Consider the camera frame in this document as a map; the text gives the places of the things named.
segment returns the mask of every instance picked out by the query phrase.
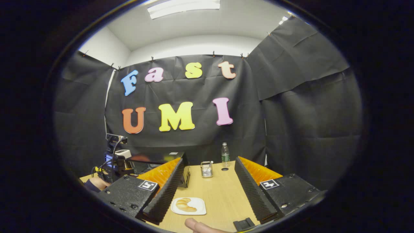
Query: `white wall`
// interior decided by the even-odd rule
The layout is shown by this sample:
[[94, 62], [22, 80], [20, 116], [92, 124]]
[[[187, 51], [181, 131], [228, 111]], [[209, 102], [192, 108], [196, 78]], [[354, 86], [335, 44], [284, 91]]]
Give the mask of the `white wall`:
[[246, 57], [261, 40], [229, 35], [200, 35], [174, 38], [134, 50], [129, 55], [125, 66], [172, 56], [212, 54]]
[[108, 27], [103, 27], [86, 41], [79, 51], [96, 58], [108, 65], [114, 63], [113, 67], [124, 67], [127, 58], [131, 54], [124, 43], [116, 37]]

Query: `person's arm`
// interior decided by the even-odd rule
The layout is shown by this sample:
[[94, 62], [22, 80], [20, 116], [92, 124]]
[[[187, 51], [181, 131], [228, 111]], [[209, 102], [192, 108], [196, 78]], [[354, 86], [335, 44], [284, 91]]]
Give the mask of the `person's arm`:
[[219, 229], [211, 228], [204, 223], [197, 222], [193, 218], [188, 218], [185, 220], [185, 226], [190, 228], [193, 233], [230, 233], [228, 231], [222, 231]]
[[85, 188], [94, 192], [100, 192], [108, 187], [110, 183], [105, 182], [99, 177], [92, 177], [85, 183]]

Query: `foam letter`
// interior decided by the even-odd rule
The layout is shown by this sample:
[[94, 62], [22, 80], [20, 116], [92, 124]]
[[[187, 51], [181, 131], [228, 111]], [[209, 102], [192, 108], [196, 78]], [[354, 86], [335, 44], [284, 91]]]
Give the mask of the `foam letter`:
[[161, 104], [158, 108], [161, 110], [161, 127], [160, 131], [170, 131], [171, 127], [168, 126], [168, 122], [173, 127], [174, 130], [177, 129], [178, 123], [181, 120], [180, 129], [194, 129], [195, 125], [191, 120], [191, 107], [193, 106], [192, 102], [182, 102], [177, 110], [177, 113], [174, 112], [174, 109], [170, 104]]
[[187, 78], [199, 78], [203, 74], [203, 71], [200, 69], [201, 64], [200, 62], [191, 62], [185, 66], [185, 76]]
[[129, 73], [129, 75], [121, 79], [121, 83], [123, 83], [125, 87], [125, 96], [135, 91], [135, 86], [132, 86], [132, 84], [137, 84], [137, 78], [135, 77], [137, 74], [138, 71], [134, 70], [133, 72]]
[[221, 72], [225, 78], [232, 79], [236, 77], [236, 74], [232, 73], [230, 70], [230, 68], [234, 68], [234, 65], [229, 64], [228, 61], [220, 63], [219, 67], [221, 67]]
[[137, 126], [133, 127], [131, 125], [131, 113], [133, 112], [132, 109], [124, 109], [122, 110], [122, 115], [124, 115], [124, 130], [127, 131], [127, 133], [139, 133], [141, 132], [142, 128], [144, 127], [144, 107], [139, 107], [135, 109], [137, 112], [138, 117], [138, 124]]
[[145, 81], [146, 82], [154, 81], [157, 83], [164, 78], [162, 76], [163, 72], [164, 72], [164, 69], [161, 67], [152, 68], [151, 70], [148, 71], [148, 74], [145, 76]]
[[233, 119], [229, 116], [229, 110], [227, 109], [228, 98], [216, 98], [213, 103], [216, 104], [217, 114], [219, 119], [216, 121], [217, 125], [228, 125], [233, 123]]

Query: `croissant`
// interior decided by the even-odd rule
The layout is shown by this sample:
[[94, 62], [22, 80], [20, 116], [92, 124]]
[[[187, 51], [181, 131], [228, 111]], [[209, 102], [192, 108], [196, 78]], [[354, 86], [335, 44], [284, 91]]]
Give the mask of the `croissant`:
[[185, 212], [196, 212], [197, 209], [191, 206], [188, 206], [187, 203], [190, 202], [190, 198], [181, 198], [177, 201], [176, 206], [178, 209], [185, 211]]

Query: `black curtain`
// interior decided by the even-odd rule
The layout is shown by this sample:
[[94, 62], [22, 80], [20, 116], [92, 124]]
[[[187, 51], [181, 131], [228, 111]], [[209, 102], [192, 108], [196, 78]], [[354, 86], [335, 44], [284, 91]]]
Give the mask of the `black curtain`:
[[104, 161], [104, 107], [113, 68], [77, 52], [61, 74], [54, 101], [59, 156], [78, 176]]
[[[228, 61], [234, 65], [234, 79], [226, 79], [218, 64]], [[187, 79], [185, 66], [200, 62], [202, 76]], [[164, 69], [161, 82], [146, 82], [148, 70]], [[137, 70], [136, 90], [125, 96], [121, 79]], [[217, 109], [212, 102], [219, 97], [229, 98], [230, 125], [218, 126]], [[192, 120], [195, 129], [159, 131], [161, 104], [171, 104], [177, 111], [182, 102], [192, 102]], [[145, 107], [144, 128], [137, 134], [129, 134], [123, 128], [122, 110], [133, 109], [131, 125], [137, 125], [137, 107]], [[237, 56], [191, 55], [157, 59], [122, 68], [116, 72], [108, 93], [106, 123], [109, 133], [125, 135], [128, 143], [120, 148], [140, 152], [185, 151], [191, 165], [202, 161], [221, 162], [221, 147], [227, 142], [230, 159], [242, 156], [257, 163], [265, 162], [265, 124], [255, 82], [249, 64]]]
[[328, 189], [356, 154], [362, 128], [355, 74], [340, 52], [291, 17], [249, 55], [266, 119], [270, 167]]

